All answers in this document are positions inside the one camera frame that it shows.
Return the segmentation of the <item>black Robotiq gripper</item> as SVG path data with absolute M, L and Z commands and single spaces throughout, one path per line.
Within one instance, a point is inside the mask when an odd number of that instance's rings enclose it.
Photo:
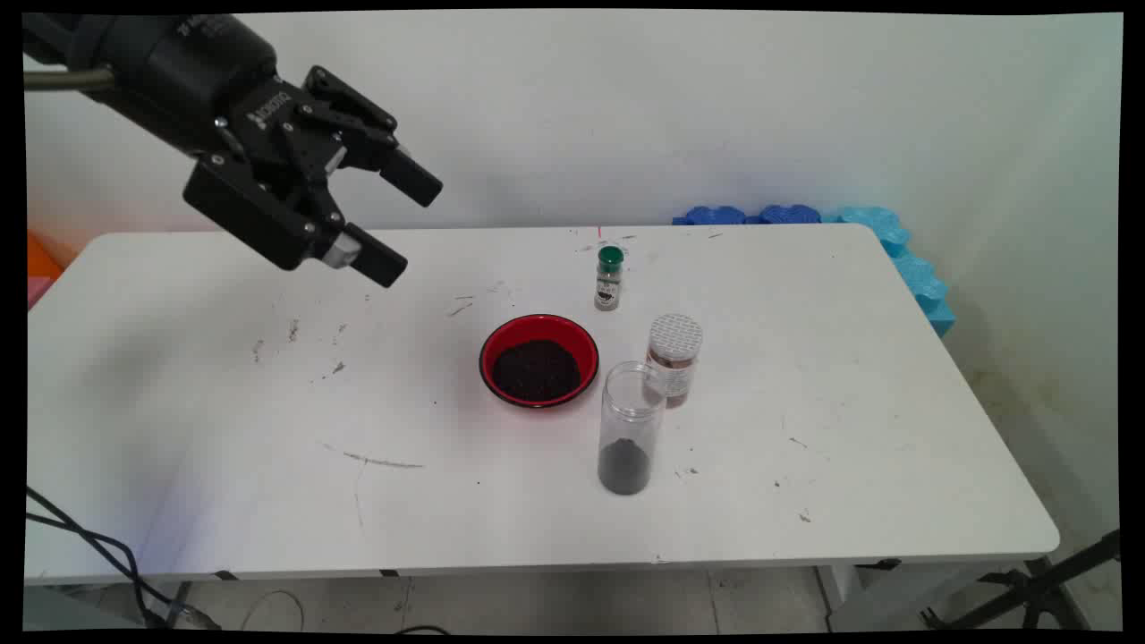
M 196 159 L 183 198 L 274 266 L 350 267 L 389 288 L 394 249 L 349 223 L 327 179 L 376 173 L 428 209 L 445 184 L 402 147 L 397 121 L 326 68 L 284 80 L 273 46 L 229 13 L 98 16 L 102 101 Z

